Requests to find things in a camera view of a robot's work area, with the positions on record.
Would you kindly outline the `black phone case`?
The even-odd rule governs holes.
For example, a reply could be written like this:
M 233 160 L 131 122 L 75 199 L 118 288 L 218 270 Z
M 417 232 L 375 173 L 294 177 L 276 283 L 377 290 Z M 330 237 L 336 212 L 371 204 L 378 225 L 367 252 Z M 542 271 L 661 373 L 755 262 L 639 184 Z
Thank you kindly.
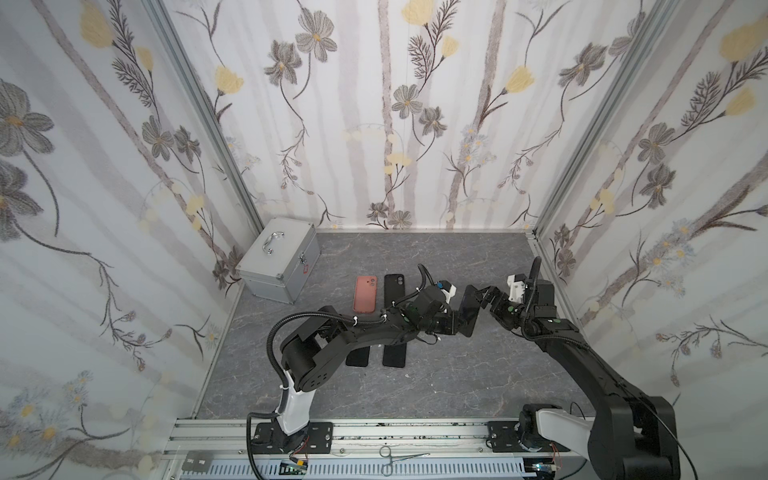
M 384 307 L 392 307 L 406 295 L 405 277 L 403 274 L 386 274 L 384 276 Z

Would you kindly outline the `pink phone case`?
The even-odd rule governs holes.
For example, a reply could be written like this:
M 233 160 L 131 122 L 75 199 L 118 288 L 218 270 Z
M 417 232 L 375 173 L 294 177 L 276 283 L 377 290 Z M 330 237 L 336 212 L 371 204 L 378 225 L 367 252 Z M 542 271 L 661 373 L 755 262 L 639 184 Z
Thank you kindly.
M 355 283 L 353 311 L 359 314 L 370 314 L 376 309 L 377 277 L 358 276 Z

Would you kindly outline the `phone with black screen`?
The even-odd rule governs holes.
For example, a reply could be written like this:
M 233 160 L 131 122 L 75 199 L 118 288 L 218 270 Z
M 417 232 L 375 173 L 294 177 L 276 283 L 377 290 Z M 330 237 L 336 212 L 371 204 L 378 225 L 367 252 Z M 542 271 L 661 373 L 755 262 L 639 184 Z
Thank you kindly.
M 362 347 L 351 351 L 345 359 L 345 365 L 349 367 L 365 368 L 369 365 L 370 348 Z

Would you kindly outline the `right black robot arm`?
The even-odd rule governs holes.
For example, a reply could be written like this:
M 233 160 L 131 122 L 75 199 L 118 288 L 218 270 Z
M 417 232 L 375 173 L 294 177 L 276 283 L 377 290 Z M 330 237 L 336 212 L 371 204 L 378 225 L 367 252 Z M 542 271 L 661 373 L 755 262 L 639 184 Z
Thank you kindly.
M 517 427 L 523 447 L 563 446 L 587 460 L 601 479 L 680 478 L 672 405 L 624 379 L 571 321 L 559 316 L 550 282 L 521 279 L 509 291 L 467 291 L 464 300 L 488 310 L 503 328 L 518 332 L 559 363 L 595 410 L 593 419 L 586 420 L 555 405 L 525 405 Z

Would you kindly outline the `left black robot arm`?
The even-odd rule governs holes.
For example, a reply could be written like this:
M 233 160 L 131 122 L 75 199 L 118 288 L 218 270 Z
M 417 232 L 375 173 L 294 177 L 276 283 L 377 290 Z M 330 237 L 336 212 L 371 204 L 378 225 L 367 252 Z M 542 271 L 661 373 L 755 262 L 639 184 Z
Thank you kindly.
M 475 294 L 465 291 L 458 309 L 450 306 L 455 287 L 429 284 L 397 299 L 376 317 L 345 316 L 331 307 L 279 320 L 266 341 L 267 358 L 280 379 L 281 396 L 271 421 L 292 437 L 309 425 L 314 392 L 345 363 L 347 356 L 373 345 L 397 346 L 422 333 L 470 337 L 479 315 Z

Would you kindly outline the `silver first aid case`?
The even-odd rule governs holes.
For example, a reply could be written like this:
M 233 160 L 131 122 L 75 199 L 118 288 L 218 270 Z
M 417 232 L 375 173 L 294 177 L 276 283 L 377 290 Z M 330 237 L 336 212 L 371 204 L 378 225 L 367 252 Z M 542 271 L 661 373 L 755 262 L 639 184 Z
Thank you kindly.
M 294 304 L 320 254 L 313 223 L 276 217 L 238 262 L 237 271 L 254 296 Z

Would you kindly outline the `metal scissors forceps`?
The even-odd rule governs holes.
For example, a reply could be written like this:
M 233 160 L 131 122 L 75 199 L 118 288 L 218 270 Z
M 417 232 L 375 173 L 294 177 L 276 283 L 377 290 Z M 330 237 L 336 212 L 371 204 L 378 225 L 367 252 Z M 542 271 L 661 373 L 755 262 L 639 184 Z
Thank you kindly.
M 381 467 L 381 474 L 390 477 L 395 473 L 395 467 L 402 462 L 429 456 L 429 453 L 416 453 L 407 455 L 394 455 L 389 445 L 384 445 L 379 449 L 379 456 L 385 461 Z

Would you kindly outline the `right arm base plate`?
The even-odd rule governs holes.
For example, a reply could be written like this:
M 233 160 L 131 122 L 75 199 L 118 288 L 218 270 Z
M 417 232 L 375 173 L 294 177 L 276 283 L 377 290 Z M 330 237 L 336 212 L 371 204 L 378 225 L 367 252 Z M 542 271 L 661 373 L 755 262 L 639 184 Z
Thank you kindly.
M 486 444 L 493 453 L 553 453 L 553 447 L 558 450 L 561 445 L 544 440 L 534 440 L 523 443 L 517 420 L 492 420 L 486 423 Z

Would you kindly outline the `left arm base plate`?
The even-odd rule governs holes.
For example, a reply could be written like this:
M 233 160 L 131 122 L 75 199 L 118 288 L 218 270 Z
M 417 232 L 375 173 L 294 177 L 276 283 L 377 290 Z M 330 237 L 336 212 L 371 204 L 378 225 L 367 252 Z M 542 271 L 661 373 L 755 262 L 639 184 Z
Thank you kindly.
M 310 422 L 288 435 L 276 421 L 259 422 L 246 430 L 246 445 L 257 455 L 329 454 L 333 427 L 331 422 Z

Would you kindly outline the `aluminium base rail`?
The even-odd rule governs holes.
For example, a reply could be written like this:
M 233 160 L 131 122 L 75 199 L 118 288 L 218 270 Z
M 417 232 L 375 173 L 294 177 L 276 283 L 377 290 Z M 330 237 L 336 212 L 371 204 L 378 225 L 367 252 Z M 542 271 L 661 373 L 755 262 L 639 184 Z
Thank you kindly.
M 331 422 L 329 454 L 249 454 L 245 424 L 180 420 L 155 479 L 594 479 L 592 465 L 562 446 L 553 453 L 493 453 L 486 423 L 502 419 L 322 419 Z M 379 449 L 429 453 L 381 474 Z

